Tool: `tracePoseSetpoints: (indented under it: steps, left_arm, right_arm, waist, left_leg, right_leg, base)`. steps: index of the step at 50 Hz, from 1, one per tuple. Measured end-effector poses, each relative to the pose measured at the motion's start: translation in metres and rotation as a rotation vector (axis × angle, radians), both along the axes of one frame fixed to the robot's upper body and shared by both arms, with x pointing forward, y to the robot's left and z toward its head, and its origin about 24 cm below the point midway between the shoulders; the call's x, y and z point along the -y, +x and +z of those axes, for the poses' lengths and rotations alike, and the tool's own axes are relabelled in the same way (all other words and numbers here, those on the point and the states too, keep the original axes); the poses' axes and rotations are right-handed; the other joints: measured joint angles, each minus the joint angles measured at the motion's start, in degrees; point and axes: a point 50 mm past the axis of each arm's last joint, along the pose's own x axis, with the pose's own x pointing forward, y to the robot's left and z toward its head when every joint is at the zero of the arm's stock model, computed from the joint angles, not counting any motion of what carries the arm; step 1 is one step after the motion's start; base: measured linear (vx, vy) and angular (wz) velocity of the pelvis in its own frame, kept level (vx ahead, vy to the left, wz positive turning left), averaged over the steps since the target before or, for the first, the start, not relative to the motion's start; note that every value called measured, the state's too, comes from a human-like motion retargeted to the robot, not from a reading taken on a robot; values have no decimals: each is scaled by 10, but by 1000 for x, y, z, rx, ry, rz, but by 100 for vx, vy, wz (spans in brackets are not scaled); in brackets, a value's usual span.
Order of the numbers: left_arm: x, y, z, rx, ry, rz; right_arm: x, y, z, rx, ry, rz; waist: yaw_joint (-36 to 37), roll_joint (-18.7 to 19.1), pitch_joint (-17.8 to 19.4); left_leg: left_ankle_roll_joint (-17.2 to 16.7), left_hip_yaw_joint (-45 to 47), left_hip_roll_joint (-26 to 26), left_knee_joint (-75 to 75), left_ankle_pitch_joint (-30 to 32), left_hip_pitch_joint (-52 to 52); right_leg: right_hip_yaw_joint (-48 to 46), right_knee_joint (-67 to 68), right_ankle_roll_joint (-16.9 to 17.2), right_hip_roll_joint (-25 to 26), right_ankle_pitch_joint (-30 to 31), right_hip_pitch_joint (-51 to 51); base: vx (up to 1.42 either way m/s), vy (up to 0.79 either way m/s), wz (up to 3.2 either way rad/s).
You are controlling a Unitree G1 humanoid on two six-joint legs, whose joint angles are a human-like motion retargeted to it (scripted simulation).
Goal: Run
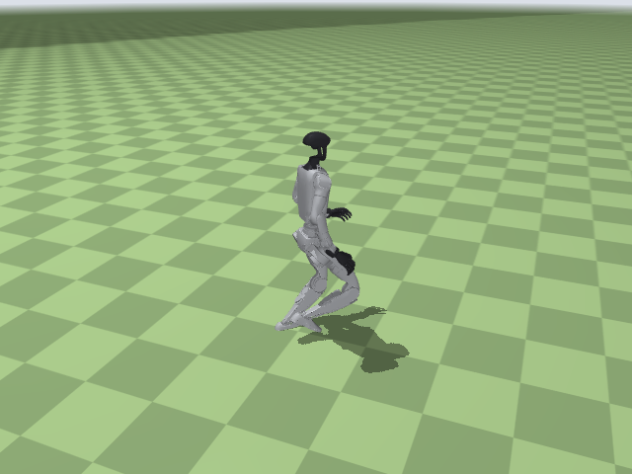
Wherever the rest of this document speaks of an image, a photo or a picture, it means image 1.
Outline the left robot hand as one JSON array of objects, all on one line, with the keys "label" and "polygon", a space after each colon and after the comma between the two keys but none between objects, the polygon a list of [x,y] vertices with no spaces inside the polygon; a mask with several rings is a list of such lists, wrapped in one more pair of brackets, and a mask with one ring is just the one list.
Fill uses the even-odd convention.
[{"label": "left robot hand", "polygon": [[330,216],[340,217],[344,220],[344,222],[346,222],[344,217],[346,218],[346,220],[349,220],[348,217],[351,218],[352,216],[349,210],[344,207],[339,207],[339,208],[334,208],[334,209],[327,208],[327,213],[330,213],[327,218],[329,218]]}]

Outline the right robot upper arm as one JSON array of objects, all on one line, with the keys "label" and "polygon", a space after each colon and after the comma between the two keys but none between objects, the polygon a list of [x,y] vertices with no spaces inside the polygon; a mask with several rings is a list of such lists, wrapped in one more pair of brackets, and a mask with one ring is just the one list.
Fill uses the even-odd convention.
[{"label": "right robot upper arm", "polygon": [[324,208],[326,204],[327,195],[331,188],[331,185],[332,185],[332,181],[328,176],[322,173],[317,173],[317,176],[314,180],[315,193],[314,193],[314,198],[312,202],[311,214],[309,216],[309,222],[312,225],[318,226],[317,217],[319,214],[322,213],[322,209]]}]

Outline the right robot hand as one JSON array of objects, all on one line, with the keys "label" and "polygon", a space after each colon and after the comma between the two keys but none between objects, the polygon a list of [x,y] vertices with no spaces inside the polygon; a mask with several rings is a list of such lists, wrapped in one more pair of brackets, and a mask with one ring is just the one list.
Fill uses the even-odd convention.
[{"label": "right robot hand", "polygon": [[[336,247],[337,248],[337,247]],[[348,271],[348,274],[351,274],[355,270],[356,263],[352,260],[351,254],[345,253],[343,251],[339,252],[339,248],[337,248],[336,252],[333,253],[330,250],[326,250],[326,254],[331,258],[336,258],[338,262],[344,266],[344,268]]]}]

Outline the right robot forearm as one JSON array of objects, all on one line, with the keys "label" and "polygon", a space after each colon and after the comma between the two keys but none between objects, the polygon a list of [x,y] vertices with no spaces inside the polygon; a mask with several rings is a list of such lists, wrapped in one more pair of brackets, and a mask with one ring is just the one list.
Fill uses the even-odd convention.
[{"label": "right robot forearm", "polygon": [[[321,214],[318,215],[318,217],[317,217],[317,224],[318,224],[318,227],[315,228],[315,233],[316,233],[316,235],[319,238],[319,241],[321,243],[321,247],[324,249],[324,252],[326,250],[330,250],[331,252],[335,253],[337,248],[333,244],[331,236],[330,236],[330,234],[328,232],[326,216],[324,214],[321,213]],[[325,252],[325,254],[326,254],[326,252]]]}]

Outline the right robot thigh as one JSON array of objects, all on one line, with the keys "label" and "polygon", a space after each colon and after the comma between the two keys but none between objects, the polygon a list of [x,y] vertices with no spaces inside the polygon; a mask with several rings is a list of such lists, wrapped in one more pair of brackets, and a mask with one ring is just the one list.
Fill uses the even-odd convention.
[{"label": "right robot thigh", "polygon": [[311,261],[316,266],[323,268],[323,266],[326,265],[336,277],[346,282],[342,287],[342,292],[346,291],[350,287],[355,287],[359,290],[359,284],[355,272],[352,272],[347,276],[348,271],[344,268],[344,266],[342,266],[336,258],[331,258],[326,255],[321,246],[317,247],[312,244],[312,246],[308,249],[308,253],[311,255]]}]

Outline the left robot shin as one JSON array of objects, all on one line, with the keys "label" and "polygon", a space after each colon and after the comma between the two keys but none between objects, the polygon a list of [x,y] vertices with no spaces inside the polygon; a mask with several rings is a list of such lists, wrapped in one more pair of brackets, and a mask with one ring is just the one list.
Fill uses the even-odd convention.
[{"label": "left robot shin", "polygon": [[[285,317],[282,319],[282,321],[284,320],[283,324],[286,322],[286,324],[284,325],[288,326],[289,324],[291,324],[292,321],[290,320],[290,318],[292,317],[292,315],[297,312],[302,314],[304,311],[306,311],[322,295],[322,293],[327,288],[326,287],[323,291],[314,291],[310,287],[309,282],[302,288],[302,290],[300,291],[300,293],[294,300],[295,303],[293,304],[289,312],[285,315]],[[289,321],[291,322],[288,324]]]}]

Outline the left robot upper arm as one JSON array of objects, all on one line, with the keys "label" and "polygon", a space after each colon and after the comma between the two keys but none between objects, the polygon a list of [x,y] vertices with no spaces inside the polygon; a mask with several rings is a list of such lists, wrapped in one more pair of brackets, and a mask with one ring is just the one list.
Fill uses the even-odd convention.
[{"label": "left robot upper arm", "polygon": [[295,182],[295,185],[294,185],[294,188],[293,188],[293,192],[292,192],[292,198],[293,198],[294,202],[297,203],[297,204],[298,204],[298,194],[297,194],[298,171],[299,171],[299,168],[301,166],[302,165],[299,165],[298,168],[297,168],[296,182]]}]

